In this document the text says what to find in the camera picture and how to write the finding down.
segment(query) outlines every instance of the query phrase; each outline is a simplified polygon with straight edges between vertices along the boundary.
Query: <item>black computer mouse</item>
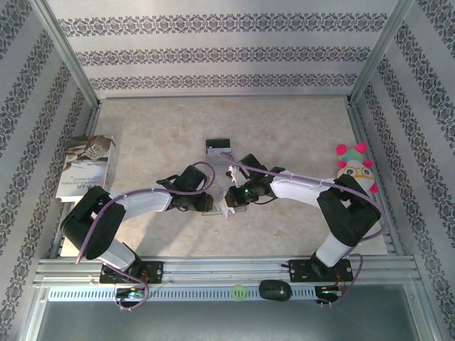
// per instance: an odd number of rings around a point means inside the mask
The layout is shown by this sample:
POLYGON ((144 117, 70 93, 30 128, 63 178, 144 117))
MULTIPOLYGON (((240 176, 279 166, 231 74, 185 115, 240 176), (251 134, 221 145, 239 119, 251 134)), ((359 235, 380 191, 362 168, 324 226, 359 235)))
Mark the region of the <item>black computer mouse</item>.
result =
POLYGON ((291 298, 292 289, 287 282, 267 279, 259 285, 259 295, 266 300, 285 302, 291 298))

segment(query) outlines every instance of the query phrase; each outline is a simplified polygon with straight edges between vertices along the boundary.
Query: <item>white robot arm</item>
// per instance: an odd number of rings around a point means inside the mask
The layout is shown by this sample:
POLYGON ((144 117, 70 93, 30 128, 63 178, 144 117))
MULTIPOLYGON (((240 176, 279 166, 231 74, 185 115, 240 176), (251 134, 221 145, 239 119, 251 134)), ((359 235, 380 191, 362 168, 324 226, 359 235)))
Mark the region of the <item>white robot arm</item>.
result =
MULTIPOLYGON (((146 212, 164 212, 176 208, 180 211, 208 212, 212 209, 213 198, 203 192, 191 195, 207 181, 207 176, 195 166, 189 166, 181 175, 173 175, 157 181, 147 189, 136 191, 134 195, 125 195, 108 206, 92 232, 87 247, 82 251, 86 259, 99 259, 105 264, 138 277, 144 270, 141 259, 125 244, 114 236, 120 224, 146 212), (163 190, 188 193, 177 195, 163 190)), ((62 230, 65 236, 81 250, 92 223, 100 210, 113 198, 122 193, 108 193, 101 187, 93 187, 84 195, 70 214, 63 220, 62 230)))
MULTIPOLYGON (((252 154, 245 156, 240 165, 267 172, 252 154)), ((328 185, 343 186, 367 196, 357 180, 348 174, 325 180, 305 177, 312 181, 304 182, 296 179, 299 175, 284 168, 275 167, 271 172, 286 177, 231 166, 226 175, 232 178, 236 186, 229 189, 225 196, 226 203, 230 207, 243 206, 267 195, 276 199, 297 200, 321 209, 331 232, 312 256, 311 268, 320 277, 355 247, 380 219, 378 209, 367 200, 328 185)))

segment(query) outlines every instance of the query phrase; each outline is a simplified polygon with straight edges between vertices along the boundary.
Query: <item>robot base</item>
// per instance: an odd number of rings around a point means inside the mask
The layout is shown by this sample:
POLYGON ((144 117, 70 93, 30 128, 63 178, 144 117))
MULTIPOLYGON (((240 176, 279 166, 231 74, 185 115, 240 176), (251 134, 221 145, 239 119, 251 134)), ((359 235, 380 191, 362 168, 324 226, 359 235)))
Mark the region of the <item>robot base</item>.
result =
MULTIPOLYGON (((163 278, 163 267, 164 263, 162 261, 143 261, 139 274, 135 276, 147 281, 148 284, 160 284, 163 278)), ((137 284, 137 282, 103 265, 100 274, 100 284, 137 284)))
POLYGON ((322 277, 318 276, 311 268, 313 261, 310 259, 291 259, 288 265, 291 283, 307 282, 338 282, 337 274, 345 282, 353 280, 353 271, 350 261, 341 259, 333 268, 328 268, 322 277))

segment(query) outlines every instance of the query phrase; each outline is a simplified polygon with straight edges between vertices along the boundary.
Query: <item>book cover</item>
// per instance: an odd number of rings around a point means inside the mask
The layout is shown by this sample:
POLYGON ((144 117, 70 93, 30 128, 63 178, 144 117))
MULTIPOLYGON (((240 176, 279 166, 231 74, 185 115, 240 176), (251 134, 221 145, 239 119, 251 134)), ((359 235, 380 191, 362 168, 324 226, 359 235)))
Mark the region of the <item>book cover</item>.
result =
POLYGON ((73 137, 65 158, 56 197, 78 201, 91 187, 109 190, 112 184, 113 136, 73 137))

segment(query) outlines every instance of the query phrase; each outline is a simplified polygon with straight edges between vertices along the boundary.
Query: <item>green ring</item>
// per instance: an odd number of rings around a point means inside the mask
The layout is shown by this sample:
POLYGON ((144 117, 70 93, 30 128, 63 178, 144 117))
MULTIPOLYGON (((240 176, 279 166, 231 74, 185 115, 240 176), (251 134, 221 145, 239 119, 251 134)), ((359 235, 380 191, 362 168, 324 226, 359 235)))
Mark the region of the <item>green ring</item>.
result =
POLYGON ((237 284, 232 288, 232 296, 236 301, 243 301, 247 297, 247 289, 244 286, 237 284))

